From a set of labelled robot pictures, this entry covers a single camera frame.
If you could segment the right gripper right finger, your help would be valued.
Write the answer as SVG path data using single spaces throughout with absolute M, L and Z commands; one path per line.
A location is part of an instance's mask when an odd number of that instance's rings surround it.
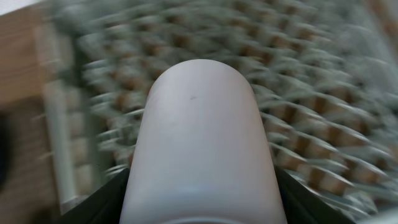
M 285 216 L 288 224 L 354 224 L 331 208 L 286 171 L 275 166 Z

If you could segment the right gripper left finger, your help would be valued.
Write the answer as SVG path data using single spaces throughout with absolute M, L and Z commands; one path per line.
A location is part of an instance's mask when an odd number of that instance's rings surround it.
M 126 168 L 75 208 L 62 215 L 57 224 L 118 224 L 126 193 Z

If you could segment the pink cup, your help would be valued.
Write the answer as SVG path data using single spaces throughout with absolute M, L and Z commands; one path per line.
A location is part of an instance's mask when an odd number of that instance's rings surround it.
M 285 223 L 259 108 L 237 70 L 197 59 L 156 80 L 120 221 Z

